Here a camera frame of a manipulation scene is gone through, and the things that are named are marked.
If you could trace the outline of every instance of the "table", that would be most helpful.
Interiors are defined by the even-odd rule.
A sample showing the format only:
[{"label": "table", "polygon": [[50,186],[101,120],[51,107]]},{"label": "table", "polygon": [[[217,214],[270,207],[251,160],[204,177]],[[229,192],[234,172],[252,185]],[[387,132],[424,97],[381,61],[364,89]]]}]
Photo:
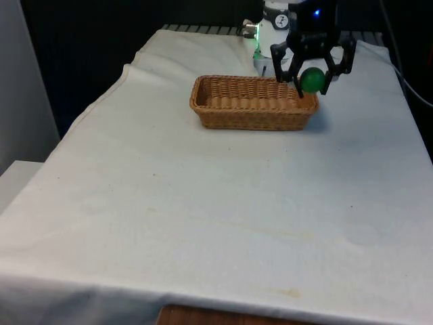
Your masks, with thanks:
[{"label": "table", "polygon": [[258,316],[227,313],[217,310],[166,306],[161,309],[156,325],[313,325]]},{"label": "table", "polygon": [[304,131],[204,129],[195,78],[256,75],[252,50],[161,30],[137,53],[0,217],[0,320],[431,322],[433,170],[388,52],[359,43]]}]

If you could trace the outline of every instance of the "green ball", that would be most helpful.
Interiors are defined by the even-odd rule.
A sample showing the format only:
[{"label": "green ball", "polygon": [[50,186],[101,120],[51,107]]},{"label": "green ball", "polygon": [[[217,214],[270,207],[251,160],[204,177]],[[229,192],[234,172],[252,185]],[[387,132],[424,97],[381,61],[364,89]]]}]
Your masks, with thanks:
[{"label": "green ball", "polygon": [[308,68],[300,76],[300,87],[306,93],[317,93],[325,87],[325,74],[319,68]]}]

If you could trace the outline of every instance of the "green light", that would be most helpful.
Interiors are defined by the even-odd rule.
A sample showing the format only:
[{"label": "green light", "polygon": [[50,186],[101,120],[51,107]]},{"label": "green light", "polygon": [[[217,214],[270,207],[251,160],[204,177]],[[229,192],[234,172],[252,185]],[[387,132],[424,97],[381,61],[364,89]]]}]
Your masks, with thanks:
[{"label": "green light", "polygon": [[256,51],[260,51],[260,23],[256,24]]}]

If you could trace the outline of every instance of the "cable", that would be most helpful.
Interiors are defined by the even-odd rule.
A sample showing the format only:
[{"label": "cable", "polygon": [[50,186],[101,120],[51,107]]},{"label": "cable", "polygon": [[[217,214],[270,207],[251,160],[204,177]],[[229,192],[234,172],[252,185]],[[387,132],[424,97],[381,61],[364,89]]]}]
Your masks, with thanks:
[{"label": "cable", "polygon": [[384,15],[386,28],[388,29],[388,33],[391,37],[392,46],[393,46],[394,51],[395,51],[395,56],[397,59],[398,72],[399,72],[399,76],[400,76],[400,80],[401,80],[401,85],[402,85],[401,88],[403,90],[403,95],[405,96],[405,98],[407,100],[406,82],[405,82],[405,78],[403,76],[403,64],[401,62],[400,51],[398,50],[398,47],[397,47],[397,41],[395,39],[395,34],[394,34],[394,31],[393,31],[392,26],[391,26],[390,18],[388,17],[388,13],[386,12],[384,0],[379,0],[379,4],[380,4],[380,9],[382,10],[382,14]]},{"label": "cable", "polygon": [[414,88],[407,82],[407,80],[406,79],[404,79],[403,78],[403,76],[402,76],[402,74],[400,73],[400,71],[398,71],[398,68],[394,65],[394,64],[392,64],[392,62],[391,61],[389,61],[387,58],[384,58],[383,56],[381,56],[378,52],[376,52],[376,51],[374,51],[373,49],[370,49],[368,46],[365,46],[364,44],[362,44],[362,43],[358,43],[358,45],[360,45],[360,46],[362,46],[364,49],[366,49],[367,51],[369,51],[369,52],[371,52],[371,53],[373,53],[373,54],[375,54],[376,56],[378,56],[379,58],[381,58],[382,59],[382,61],[384,61],[385,63],[387,63],[387,64],[389,64],[389,65],[391,65],[391,67],[393,67],[394,68],[394,70],[395,70],[395,72],[397,73],[397,75],[399,75],[400,76],[400,78],[403,80],[403,84],[421,101],[421,102],[423,102],[425,105],[427,105],[427,106],[429,106],[429,107],[431,107],[431,108],[433,108],[433,104],[432,103],[430,103],[430,102],[428,102],[427,100],[425,100],[420,94],[418,94],[417,92],[416,92],[416,90],[414,90]]}]

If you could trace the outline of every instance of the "wicker basket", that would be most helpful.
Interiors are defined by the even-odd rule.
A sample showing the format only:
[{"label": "wicker basket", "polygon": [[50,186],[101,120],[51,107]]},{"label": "wicker basket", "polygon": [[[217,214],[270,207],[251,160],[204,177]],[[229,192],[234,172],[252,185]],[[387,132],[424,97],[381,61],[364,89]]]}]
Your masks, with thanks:
[{"label": "wicker basket", "polygon": [[316,95],[262,77],[202,76],[189,105],[209,129],[297,131],[319,109]]}]

